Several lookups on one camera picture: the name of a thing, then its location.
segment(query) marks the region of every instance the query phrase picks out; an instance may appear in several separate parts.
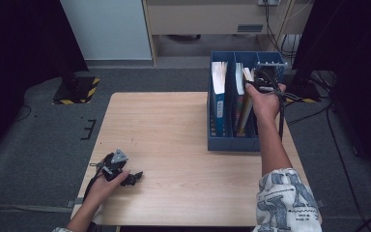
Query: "table top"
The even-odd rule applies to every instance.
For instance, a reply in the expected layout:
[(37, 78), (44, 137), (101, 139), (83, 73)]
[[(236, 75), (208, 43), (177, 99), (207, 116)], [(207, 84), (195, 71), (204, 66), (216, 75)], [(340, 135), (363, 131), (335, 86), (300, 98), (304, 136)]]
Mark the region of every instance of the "table top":
[[(305, 184), (285, 124), (283, 144)], [(98, 210), (103, 225), (254, 226), (261, 157), (207, 149), (207, 92), (116, 93), (90, 159), (120, 148), (125, 169), (144, 171), (134, 187), (119, 187)], [(89, 166), (79, 197), (95, 175)], [(80, 207), (76, 205), (73, 214)]]

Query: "label on book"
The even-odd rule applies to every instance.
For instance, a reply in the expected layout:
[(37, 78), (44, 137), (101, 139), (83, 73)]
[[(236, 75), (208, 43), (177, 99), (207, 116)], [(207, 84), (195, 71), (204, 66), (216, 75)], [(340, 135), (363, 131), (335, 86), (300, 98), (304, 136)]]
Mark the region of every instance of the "label on book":
[(223, 108), (224, 108), (224, 101), (218, 101), (216, 103), (216, 117), (217, 118), (222, 118), (222, 112), (224, 112)]

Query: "white wall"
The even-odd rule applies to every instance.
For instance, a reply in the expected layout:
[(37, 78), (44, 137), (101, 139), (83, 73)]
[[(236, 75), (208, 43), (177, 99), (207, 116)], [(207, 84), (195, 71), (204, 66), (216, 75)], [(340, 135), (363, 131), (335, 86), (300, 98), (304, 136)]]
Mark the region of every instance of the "white wall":
[(86, 60), (152, 60), (141, 0), (61, 0)]

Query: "file organizer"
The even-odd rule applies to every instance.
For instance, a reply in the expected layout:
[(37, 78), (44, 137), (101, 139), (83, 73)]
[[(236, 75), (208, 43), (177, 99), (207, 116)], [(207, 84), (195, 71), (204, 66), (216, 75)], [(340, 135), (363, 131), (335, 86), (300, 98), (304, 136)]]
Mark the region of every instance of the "file organizer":
[(215, 131), (215, 114), (214, 114), (214, 89), (213, 77), (209, 78), (209, 91), (207, 96), (207, 135), (209, 151), (238, 151), (238, 152), (259, 152), (260, 144), (256, 127), (256, 117), (252, 112), (249, 115), (245, 126), (245, 135), (237, 136), (235, 133), (235, 113), (233, 101), (236, 94), (235, 71), (236, 63), (243, 63), (245, 68), (261, 69), (273, 68), (279, 82), (282, 82), (284, 67), (286, 63), (282, 60), (279, 52), (267, 51), (213, 51), (211, 54), (212, 62), (227, 62), (227, 74), (225, 79), (225, 96), (224, 96), (224, 118), (223, 118), (223, 135), (218, 136)]

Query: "power outlet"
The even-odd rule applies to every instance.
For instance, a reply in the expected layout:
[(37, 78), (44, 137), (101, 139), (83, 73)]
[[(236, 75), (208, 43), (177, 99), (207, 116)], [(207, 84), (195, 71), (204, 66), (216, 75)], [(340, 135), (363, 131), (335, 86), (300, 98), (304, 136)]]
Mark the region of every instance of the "power outlet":
[(278, 6), (280, 0), (258, 0), (258, 6), (265, 6), (266, 2), (269, 6)]

